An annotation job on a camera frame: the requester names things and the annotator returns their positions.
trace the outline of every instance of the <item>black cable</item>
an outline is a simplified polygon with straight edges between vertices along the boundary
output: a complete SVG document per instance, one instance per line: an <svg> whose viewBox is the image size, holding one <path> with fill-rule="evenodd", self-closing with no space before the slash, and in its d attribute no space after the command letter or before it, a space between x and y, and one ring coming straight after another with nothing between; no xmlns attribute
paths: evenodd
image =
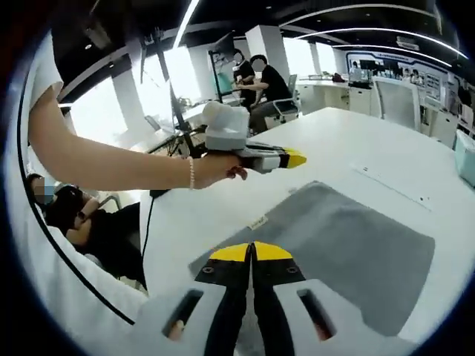
<svg viewBox="0 0 475 356"><path fill-rule="evenodd" d="M150 191L150 196L151 196L152 199L151 199L151 204L150 204L150 211L148 212L147 228L145 230L145 241L143 243L142 265L143 265L143 258L145 256L145 249L147 248L148 230L150 229L150 217L151 217L151 212L154 208L154 201L155 201L156 198L161 197L162 195L164 195L167 191L170 191L170 189Z"/></svg>
<svg viewBox="0 0 475 356"><path fill-rule="evenodd" d="M148 242L148 229L150 228L150 217L151 217L151 211L154 209L154 201L155 201L155 197L151 199L150 211L148 212L147 229L145 230L145 241L143 243L143 250L142 250L142 267L143 267L143 259L145 256L145 249L147 247L147 242Z"/></svg>
<svg viewBox="0 0 475 356"><path fill-rule="evenodd" d="M121 317L125 322L129 323L130 325L134 325L135 322L122 313L118 308L112 305L111 302L107 300L97 289L92 285L91 282L88 281L84 275L82 275L81 271L74 265L74 263L71 262L71 260L66 256L66 253L59 247L58 243L55 241L53 236L51 235L50 231L48 230L47 226L44 224L43 219L40 217L38 210L36 210L35 203L34 203L34 198L32 197L32 194L30 192L29 187L27 186L27 176L26 172L24 171L24 166L23 166L23 155L22 155L22 140L21 140L21 123L22 123L22 111L23 111L23 99L24 99L24 94L26 92L26 86L27 86L27 76L24 79L23 83L23 88L22 88L22 93L21 93L21 98L20 98L20 103L19 103L19 112L18 112L18 119L17 119L17 129L16 129L16 148L18 150L18 158L19 158L19 167L20 167L20 174L22 176L23 180L23 186L25 191L27 192L27 198L28 202L30 203L30 208L33 211L33 215L35 215L36 219L39 222L39 225L43 232L45 233L45 236L49 243L53 246L54 250L56 253L61 257L61 259L66 263L66 265L69 267L69 269L78 277L78 279L84 284L86 288L88 288L94 296L97 297L106 307L108 307L115 315L118 317Z"/></svg>

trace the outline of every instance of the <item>face mask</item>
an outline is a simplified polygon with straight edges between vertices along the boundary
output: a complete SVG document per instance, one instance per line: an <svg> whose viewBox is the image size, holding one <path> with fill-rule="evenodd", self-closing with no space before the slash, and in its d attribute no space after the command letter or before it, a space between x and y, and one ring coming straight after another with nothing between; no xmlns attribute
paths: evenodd
<svg viewBox="0 0 475 356"><path fill-rule="evenodd" d="M41 196L40 200L42 200L41 203L47 205L53 202L54 184L56 183L56 181L49 177L45 177L43 180L45 183L45 195Z"/></svg>

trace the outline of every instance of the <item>desk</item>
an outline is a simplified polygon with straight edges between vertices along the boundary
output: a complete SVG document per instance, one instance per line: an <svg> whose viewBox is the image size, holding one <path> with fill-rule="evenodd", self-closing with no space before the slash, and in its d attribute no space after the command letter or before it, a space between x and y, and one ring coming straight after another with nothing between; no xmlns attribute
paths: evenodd
<svg viewBox="0 0 475 356"><path fill-rule="evenodd" d="M255 136L303 152L305 165L246 182L225 180L202 191L177 189L154 202L145 277L151 296L192 280L188 264L262 217L291 192L318 180L436 241L433 262L399 337L421 343L458 300L475 258L475 193L457 175L454 152L399 125L334 108L303 116ZM399 187L430 198L430 209L353 169L368 165ZM141 200L145 236L151 198Z"/></svg>
<svg viewBox="0 0 475 356"><path fill-rule="evenodd" d="M297 81L301 111L307 115L326 107L349 109L348 83L334 83L331 80Z"/></svg>
<svg viewBox="0 0 475 356"><path fill-rule="evenodd" d="M224 99L223 102L231 106L236 106L240 104L240 99L229 98ZM183 120L188 122L191 128L195 129L204 124L201 114L203 113L205 105L206 104L198 105L194 108L188 109L185 113L183 113ZM179 131L172 133L171 128L169 130L161 128L153 133L147 133L140 142L138 142L136 145L133 145L130 149L131 151L153 153L158 148L165 146L167 143L173 140L173 138L175 138L178 134L180 134Z"/></svg>

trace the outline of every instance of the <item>hand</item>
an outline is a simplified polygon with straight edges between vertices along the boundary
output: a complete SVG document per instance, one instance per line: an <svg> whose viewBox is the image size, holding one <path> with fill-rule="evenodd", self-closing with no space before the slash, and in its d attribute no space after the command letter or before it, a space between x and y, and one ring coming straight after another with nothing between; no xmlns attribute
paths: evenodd
<svg viewBox="0 0 475 356"><path fill-rule="evenodd" d="M81 227L81 225L83 224L84 220L81 219L80 217L75 217L74 218L74 229L75 230L79 230L79 228Z"/></svg>
<svg viewBox="0 0 475 356"><path fill-rule="evenodd" d="M240 166L238 156L231 154L208 154L194 161L194 187L203 189L222 179L240 176L247 179L247 172Z"/></svg>

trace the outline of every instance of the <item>person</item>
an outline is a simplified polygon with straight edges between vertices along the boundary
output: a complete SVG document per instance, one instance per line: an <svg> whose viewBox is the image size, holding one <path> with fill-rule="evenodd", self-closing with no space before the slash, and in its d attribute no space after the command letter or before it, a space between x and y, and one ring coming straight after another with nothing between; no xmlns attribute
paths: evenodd
<svg viewBox="0 0 475 356"><path fill-rule="evenodd" d="M115 277L138 280L146 289L140 251L128 240L139 232L140 204L115 213L99 209L99 201L72 185L60 188L39 174L27 177L45 222L63 233L81 254L92 254Z"/></svg>
<svg viewBox="0 0 475 356"><path fill-rule="evenodd" d="M350 78L352 82L361 82L361 69L358 68L356 61L353 61L353 66L350 69Z"/></svg>
<svg viewBox="0 0 475 356"><path fill-rule="evenodd" d="M31 56L22 58L5 92L4 199L13 246L42 308L86 353L94 353L98 342L129 332L148 298L79 254L58 228L46 225L27 188L28 142L56 181L98 191L202 189L222 179L245 179L247 173L232 154L179 159L76 136L57 101L62 79L51 34L28 43L24 53ZM149 281L147 287L151 292Z"/></svg>
<svg viewBox="0 0 475 356"><path fill-rule="evenodd" d="M410 82L409 68L404 68L404 70L402 72L402 80L404 82Z"/></svg>
<svg viewBox="0 0 475 356"><path fill-rule="evenodd" d="M234 79L236 85L251 85L254 83L255 73L251 64L246 61L243 53L235 49L234 56L236 67L234 67ZM255 91L241 90L240 98L242 99L241 105L244 106L248 112L251 112L251 104L255 102Z"/></svg>
<svg viewBox="0 0 475 356"><path fill-rule="evenodd" d="M413 73L410 76L410 82L415 84L415 85L422 85L423 84L424 81L419 76L419 71L417 69L413 69Z"/></svg>
<svg viewBox="0 0 475 356"><path fill-rule="evenodd" d="M274 67L268 64L265 56L258 54L249 61L255 72L262 73L261 82L251 85L238 85L237 87L258 92L255 102L251 105L249 127L259 134L267 129L265 117L279 114L272 102L279 99L290 99L292 94L282 76ZM259 105L263 95L267 98L267 102ZM293 106L290 102L279 104L281 111L289 110Z"/></svg>
<svg viewBox="0 0 475 356"><path fill-rule="evenodd" d="M459 85L459 90L457 91L457 96L459 101L463 105L472 106L472 95L468 90L468 83L465 79L462 80L462 84Z"/></svg>

